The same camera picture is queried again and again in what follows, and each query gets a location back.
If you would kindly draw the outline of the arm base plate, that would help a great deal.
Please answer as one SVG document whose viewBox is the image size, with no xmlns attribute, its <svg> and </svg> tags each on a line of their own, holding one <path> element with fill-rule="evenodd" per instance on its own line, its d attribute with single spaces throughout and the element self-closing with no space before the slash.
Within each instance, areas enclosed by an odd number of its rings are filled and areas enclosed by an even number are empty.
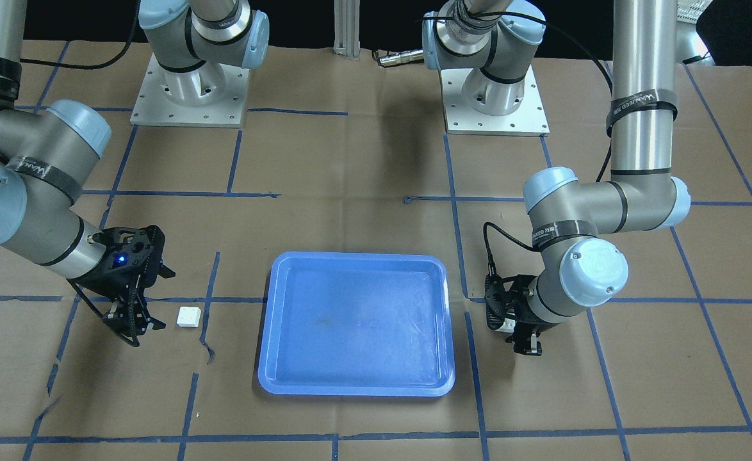
<svg viewBox="0 0 752 461">
<path fill-rule="evenodd" d="M 532 67 L 514 84 L 490 81 L 479 69 L 438 74 L 447 133 L 532 137 L 551 132 Z"/>
<path fill-rule="evenodd" d="M 175 73 L 151 56 L 130 122 L 152 127 L 240 129 L 245 118 L 250 70 L 206 62 Z"/>
</svg>

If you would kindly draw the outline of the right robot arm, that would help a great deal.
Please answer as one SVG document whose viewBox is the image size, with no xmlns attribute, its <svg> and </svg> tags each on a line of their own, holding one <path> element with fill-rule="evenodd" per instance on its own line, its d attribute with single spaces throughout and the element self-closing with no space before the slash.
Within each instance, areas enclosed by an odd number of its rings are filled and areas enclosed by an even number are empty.
<svg viewBox="0 0 752 461">
<path fill-rule="evenodd" d="M 0 1 L 0 246 L 111 303 L 89 308 L 119 339 L 165 324 L 150 314 L 144 291 L 174 272 L 163 263 L 165 235 L 156 225 L 100 229 L 72 206 L 110 142 L 112 129 L 95 109 L 62 99 L 43 113 L 15 109 L 22 78 L 27 3 Z M 147 35 L 160 87 L 173 113 L 211 108 L 227 93 L 230 69 L 257 69 L 270 41 L 270 18 L 247 1 L 138 1 L 126 44 Z"/>
</svg>

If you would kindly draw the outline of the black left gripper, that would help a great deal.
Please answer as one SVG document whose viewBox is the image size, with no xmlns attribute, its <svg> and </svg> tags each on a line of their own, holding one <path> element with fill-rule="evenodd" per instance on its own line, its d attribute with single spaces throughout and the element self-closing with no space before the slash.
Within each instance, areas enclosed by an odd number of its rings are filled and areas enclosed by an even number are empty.
<svg viewBox="0 0 752 461">
<path fill-rule="evenodd" d="M 514 353 L 540 357 L 543 354 L 540 333 L 554 324 L 538 318 L 528 305 L 529 286 L 535 275 L 512 275 L 500 277 L 488 274 L 485 277 L 486 323 L 489 329 L 499 332 L 504 321 L 515 321 L 512 333 Z"/>
</svg>

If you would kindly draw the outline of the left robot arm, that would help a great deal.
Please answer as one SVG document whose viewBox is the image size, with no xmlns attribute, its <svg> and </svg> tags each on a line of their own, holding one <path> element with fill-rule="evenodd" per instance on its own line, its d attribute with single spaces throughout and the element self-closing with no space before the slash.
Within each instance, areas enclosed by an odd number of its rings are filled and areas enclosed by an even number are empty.
<svg viewBox="0 0 752 461">
<path fill-rule="evenodd" d="M 674 121 L 675 1 L 616 1 L 609 181 L 584 183 L 555 166 L 523 186 L 532 225 L 527 248 L 544 263 L 538 275 L 497 274 L 488 255 L 486 321 L 508 332 L 514 353 L 540 356 L 546 330 L 607 303 L 626 285 L 625 255 L 605 234 L 674 227 L 691 207 L 686 184 L 671 175 Z M 510 116 L 525 101 L 525 77 L 548 21 L 526 1 L 449 1 L 426 13 L 423 52 L 429 69 L 468 69 L 461 93 L 490 117 Z"/>
</svg>

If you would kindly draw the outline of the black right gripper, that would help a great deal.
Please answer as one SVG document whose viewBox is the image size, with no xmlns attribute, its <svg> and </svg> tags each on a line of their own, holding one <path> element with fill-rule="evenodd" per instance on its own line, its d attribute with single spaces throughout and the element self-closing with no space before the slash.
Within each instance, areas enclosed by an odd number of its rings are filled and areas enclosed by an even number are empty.
<svg viewBox="0 0 752 461">
<path fill-rule="evenodd" d="M 158 279 L 171 279 L 175 272 L 163 262 L 165 234 L 156 225 L 143 228 L 113 227 L 92 234 L 90 242 L 104 245 L 97 266 L 85 275 L 85 288 L 111 302 L 104 324 L 130 347 L 140 345 L 138 336 L 165 329 L 166 323 L 150 311 L 160 298 L 145 297 Z M 127 300 L 136 293 L 136 301 Z"/>
</svg>

